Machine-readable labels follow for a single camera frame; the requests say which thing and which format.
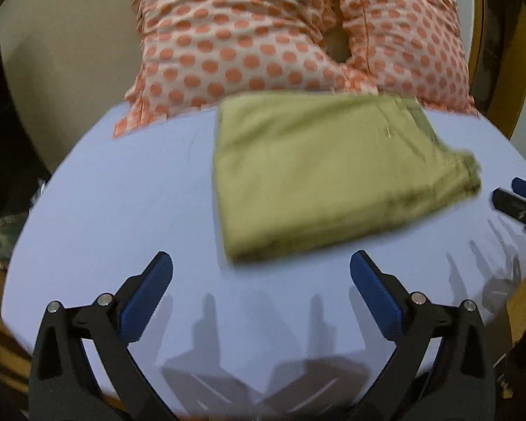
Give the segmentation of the wooden headboard frame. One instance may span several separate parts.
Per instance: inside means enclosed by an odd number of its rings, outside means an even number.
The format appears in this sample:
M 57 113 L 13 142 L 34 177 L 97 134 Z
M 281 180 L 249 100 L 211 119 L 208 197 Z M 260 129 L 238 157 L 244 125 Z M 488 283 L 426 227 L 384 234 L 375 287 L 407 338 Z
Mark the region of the wooden headboard frame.
M 475 105 L 511 138 L 526 103 L 526 0 L 456 0 Z

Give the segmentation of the khaki green pants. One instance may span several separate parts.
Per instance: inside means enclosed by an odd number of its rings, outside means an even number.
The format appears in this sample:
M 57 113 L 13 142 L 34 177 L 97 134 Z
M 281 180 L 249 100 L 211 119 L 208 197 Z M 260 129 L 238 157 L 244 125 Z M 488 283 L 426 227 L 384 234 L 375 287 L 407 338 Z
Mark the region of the khaki green pants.
M 214 182 L 233 262 L 389 231 L 476 196 L 480 166 L 395 95 L 244 93 L 218 108 Z

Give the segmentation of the orange polka dot pillow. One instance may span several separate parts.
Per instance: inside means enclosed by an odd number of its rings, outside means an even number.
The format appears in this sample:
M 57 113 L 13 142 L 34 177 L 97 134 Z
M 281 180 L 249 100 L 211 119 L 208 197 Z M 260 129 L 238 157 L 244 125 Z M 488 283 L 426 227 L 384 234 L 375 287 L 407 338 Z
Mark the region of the orange polka dot pillow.
M 332 0 L 131 0 L 141 65 L 116 137 L 240 92 L 346 91 Z
M 456 0 L 338 0 L 351 56 L 347 88 L 474 115 Z

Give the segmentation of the white bed sheet mattress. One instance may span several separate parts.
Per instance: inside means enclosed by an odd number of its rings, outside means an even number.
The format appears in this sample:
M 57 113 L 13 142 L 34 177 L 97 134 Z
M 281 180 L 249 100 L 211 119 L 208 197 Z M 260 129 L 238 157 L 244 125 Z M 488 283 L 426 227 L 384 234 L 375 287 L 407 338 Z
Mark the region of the white bed sheet mattress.
M 365 250 L 410 291 L 485 321 L 526 277 L 526 232 L 490 196 L 526 161 L 489 121 L 429 111 L 449 146 L 471 151 L 482 190 L 402 230 L 324 251 L 231 266 L 217 234 L 215 110 L 114 139 L 113 107 L 75 146 L 29 214 L 7 271 L 1 316 L 32 350 L 47 304 L 87 305 L 168 253 L 174 277 L 130 350 L 178 414 L 293 416 L 357 400 L 389 359 L 349 271 Z

